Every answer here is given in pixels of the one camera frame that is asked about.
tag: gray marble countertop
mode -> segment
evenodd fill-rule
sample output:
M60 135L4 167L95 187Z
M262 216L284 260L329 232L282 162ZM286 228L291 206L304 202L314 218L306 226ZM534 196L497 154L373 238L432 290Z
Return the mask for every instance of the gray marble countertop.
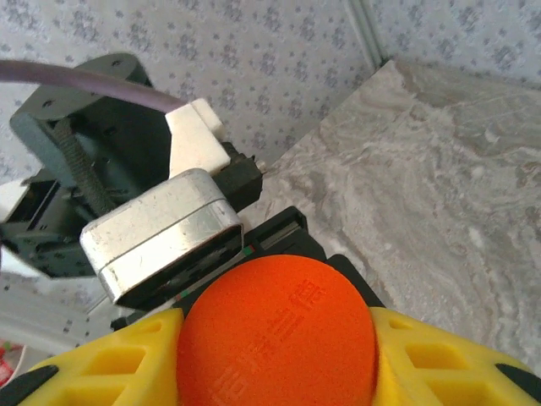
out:
M541 93L389 62L267 173L391 308L541 374Z

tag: red object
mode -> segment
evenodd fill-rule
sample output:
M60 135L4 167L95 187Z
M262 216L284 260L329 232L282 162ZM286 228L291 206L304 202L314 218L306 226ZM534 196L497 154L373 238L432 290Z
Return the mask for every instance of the red object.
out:
M178 339L183 406L369 406L376 340L367 305L335 269L277 255L214 282Z
M9 378L11 378L11 375L13 374L14 370L11 368L11 366L9 366L9 364L3 359L0 359L0 387L9 381Z

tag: purple cable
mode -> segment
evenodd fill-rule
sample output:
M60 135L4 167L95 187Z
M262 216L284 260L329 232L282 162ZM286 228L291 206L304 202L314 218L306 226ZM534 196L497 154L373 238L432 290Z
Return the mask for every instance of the purple cable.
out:
M187 102L161 91L84 69L72 69L47 63L0 59L0 82L25 82L109 96L160 112L171 112Z

